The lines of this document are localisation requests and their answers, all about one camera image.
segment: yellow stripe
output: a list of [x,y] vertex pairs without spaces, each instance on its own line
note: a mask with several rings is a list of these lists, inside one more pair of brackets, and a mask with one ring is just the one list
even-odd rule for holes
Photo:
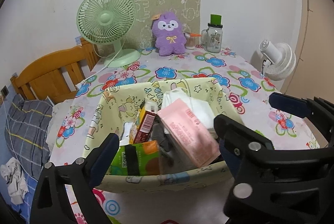
[[19,135],[16,135],[16,134],[14,134],[14,133],[10,133],[10,132],[9,132],[9,134],[10,134],[11,136],[18,137],[18,138],[20,138],[20,139],[22,139],[22,140],[24,140],[24,141],[26,141],[26,142],[28,142],[28,143],[30,143],[30,144],[32,144],[32,145],[38,147],[38,148],[40,148],[40,149],[43,149],[43,147],[41,147],[40,145],[37,145],[36,143],[31,142],[30,140],[25,139],[25,138],[23,138],[23,137],[21,137],[21,136],[19,136]]
[[39,114],[41,114],[41,115],[43,115],[43,116],[46,116],[46,117],[52,117],[51,115],[43,114],[42,112],[39,112],[39,111],[37,111],[37,110],[35,110],[35,109],[30,109],[29,111],[26,111],[26,110],[23,110],[23,109],[22,109],[22,111],[25,112],[25,113],[29,113],[29,112],[31,112],[31,111],[34,111],[34,112],[39,113]]

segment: stuffed animal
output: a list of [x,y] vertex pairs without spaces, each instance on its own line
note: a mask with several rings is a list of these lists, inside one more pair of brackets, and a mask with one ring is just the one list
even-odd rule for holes
[[182,32],[182,24],[173,12],[165,12],[153,22],[152,33],[156,36],[155,47],[160,56],[184,54],[186,38]]

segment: metal bolt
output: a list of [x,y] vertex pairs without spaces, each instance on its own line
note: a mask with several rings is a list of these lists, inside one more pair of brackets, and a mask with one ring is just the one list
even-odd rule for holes
[[248,198],[253,192],[253,188],[246,183],[241,183],[236,185],[233,188],[233,195],[235,195],[239,199],[246,199]]
[[46,169],[49,169],[50,167],[52,167],[52,163],[51,163],[51,162],[47,162],[47,163],[44,165],[44,167],[45,167]]
[[239,150],[238,148],[235,148],[235,149],[234,149],[234,154],[235,154],[236,156],[239,156],[239,155],[240,155],[240,150]]
[[81,165],[84,161],[85,161],[84,158],[79,157],[78,159],[76,159],[76,164]]
[[251,142],[248,144],[248,147],[252,150],[252,151],[258,151],[259,149],[261,149],[261,144],[258,142]]

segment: embroidered bow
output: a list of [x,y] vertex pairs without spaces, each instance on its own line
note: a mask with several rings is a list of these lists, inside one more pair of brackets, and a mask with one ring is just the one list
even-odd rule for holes
[[170,40],[170,43],[175,43],[174,39],[177,39],[177,36],[167,37],[166,40]]

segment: beige door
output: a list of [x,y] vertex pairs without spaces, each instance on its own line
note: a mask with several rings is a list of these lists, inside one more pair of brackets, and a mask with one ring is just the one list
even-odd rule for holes
[[300,34],[300,37],[304,37],[302,46],[299,46],[300,59],[289,80],[286,94],[311,99],[317,96],[334,103],[333,1],[308,0],[304,25],[305,33]]

